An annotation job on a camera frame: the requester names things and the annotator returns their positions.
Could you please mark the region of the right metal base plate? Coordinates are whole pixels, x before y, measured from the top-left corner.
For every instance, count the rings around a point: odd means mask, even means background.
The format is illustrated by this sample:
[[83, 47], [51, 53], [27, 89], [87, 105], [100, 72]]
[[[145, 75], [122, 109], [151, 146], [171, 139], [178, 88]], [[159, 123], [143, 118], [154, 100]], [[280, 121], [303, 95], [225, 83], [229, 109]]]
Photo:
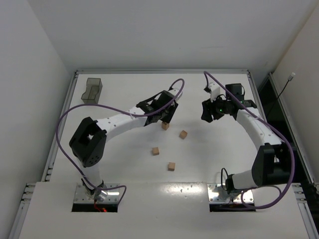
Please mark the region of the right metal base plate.
[[210, 205], [250, 204], [254, 205], [254, 197], [251, 190], [243, 193], [243, 190], [235, 190], [229, 194], [220, 183], [207, 184], [208, 199]]

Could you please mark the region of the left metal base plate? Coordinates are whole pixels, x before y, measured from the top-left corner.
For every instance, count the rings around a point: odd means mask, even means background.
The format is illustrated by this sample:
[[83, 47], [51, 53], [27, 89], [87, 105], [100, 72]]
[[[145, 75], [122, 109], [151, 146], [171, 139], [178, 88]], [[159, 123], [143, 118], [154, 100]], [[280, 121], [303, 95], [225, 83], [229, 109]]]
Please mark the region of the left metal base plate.
[[119, 189], [102, 190], [100, 193], [90, 195], [82, 184], [78, 184], [74, 194], [74, 204], [93, 204], [96, 200], [98, 204], [117, 204], [120, 199]]

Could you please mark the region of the small wood cube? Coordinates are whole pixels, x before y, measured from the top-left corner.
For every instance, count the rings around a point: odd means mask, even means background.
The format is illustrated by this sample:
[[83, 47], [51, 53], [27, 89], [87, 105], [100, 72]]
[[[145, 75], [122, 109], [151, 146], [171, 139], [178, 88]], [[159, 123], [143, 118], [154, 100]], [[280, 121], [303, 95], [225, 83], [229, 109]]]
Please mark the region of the small wood cube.
[[185, 139], [185, 138], [187, 137], [187, 135], [188, 135], [187, 131], [182, 130], [182, 131], [180, 132], [180, 134], [179, 134], [179, 137], [180, 137], [181, 139]]
[[168, 171], [174, 171], [175, 170], [175, 163], [169, 162], [167, 166]]
[[158, 147], [154, 147], [152, 148], [152, 155], [153, 156], [156, 156], [156, 155], [159, 155], [160, 152], [159, 152], [159, 148]]

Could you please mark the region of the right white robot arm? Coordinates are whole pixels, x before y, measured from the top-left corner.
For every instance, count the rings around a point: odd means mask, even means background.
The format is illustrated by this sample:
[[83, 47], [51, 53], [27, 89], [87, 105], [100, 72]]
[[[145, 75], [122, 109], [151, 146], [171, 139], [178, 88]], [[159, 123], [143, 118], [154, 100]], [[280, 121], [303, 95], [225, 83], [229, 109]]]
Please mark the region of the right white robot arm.
[[252, 168], [242, 173], [229, 174], [225, 190], [233, 193], [240, 190], [265, 186], [291, 184], [294, 178], [294, 151], [277, 136], [261, 118], [253, 100], [246, 100], [242, 85], [229, 84], [229, 93], [221, 94], [216, 83], [207, 84], [205, 91], [210, 98], [202, 102], [201, 119], [206, 122], [232, 116], [247, 132], [254, 143], [257, 155]]

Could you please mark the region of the long plain wood block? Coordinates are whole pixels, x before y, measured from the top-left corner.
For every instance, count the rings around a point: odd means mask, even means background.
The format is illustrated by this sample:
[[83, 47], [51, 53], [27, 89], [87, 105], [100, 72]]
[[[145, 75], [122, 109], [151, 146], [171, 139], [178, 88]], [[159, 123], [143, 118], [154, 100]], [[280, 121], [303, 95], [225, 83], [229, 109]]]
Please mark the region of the long plain wood block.
[[161, 123], [161, 127], [162, 127], [163, 130], [168, 130], [168, 128], [169, 128], [169, 123], [162, 122], [162, 123]]

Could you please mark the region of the metal base plate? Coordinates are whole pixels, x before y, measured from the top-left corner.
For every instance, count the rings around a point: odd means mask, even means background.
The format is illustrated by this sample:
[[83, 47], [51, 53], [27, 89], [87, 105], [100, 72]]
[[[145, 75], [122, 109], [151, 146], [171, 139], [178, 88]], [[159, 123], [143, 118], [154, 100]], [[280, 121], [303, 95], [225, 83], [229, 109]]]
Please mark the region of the metal base plate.
[[100, 193], [90, 195], [82, 184], [78, 184], [74, 194], [74, 204], [93, 204], [96, 200], [98, 204], [117, 204], [120, 199], [119, 189], [102, 190]]
[[243, 193], [243, 190], [235, 190], [229, 194], [220, 183], [207, 184], [208, 199], [210, 205], [250, 204], [254, 205], [254, 197], [251, 190]]

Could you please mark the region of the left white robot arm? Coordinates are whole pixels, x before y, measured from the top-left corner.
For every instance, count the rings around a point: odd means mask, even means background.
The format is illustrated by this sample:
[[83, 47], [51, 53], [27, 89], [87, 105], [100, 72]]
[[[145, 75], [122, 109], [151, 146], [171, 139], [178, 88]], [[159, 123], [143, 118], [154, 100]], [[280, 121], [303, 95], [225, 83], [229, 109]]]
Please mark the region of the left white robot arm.
[[69, 141], [69, 146], [80, 163], [80, 170], [84, 174], [81, 180], [89, 195], [97, 193], [97, 187], [104, 186], [98, 162], [103, 157], [105, 144], [134, 128], [144, 127], [159, 120], [170, 123], [181, 95], [182, 91], [171, 87], [139, 102], [126, 114], [98, 120], [86, 117], [81, 121]]

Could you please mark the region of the grey translucent plastic bin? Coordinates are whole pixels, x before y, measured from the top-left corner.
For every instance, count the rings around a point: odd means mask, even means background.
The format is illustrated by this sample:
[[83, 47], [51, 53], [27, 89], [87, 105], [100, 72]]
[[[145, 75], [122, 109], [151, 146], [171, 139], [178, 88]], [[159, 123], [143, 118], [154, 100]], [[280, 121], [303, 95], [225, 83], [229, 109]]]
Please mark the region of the grey translucent plastic bin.
[[85, 92], [81, 96], [81, 100], [85, 104], [97, 104], [102, 92], [101, 78], [88, 78], [86, 81]]

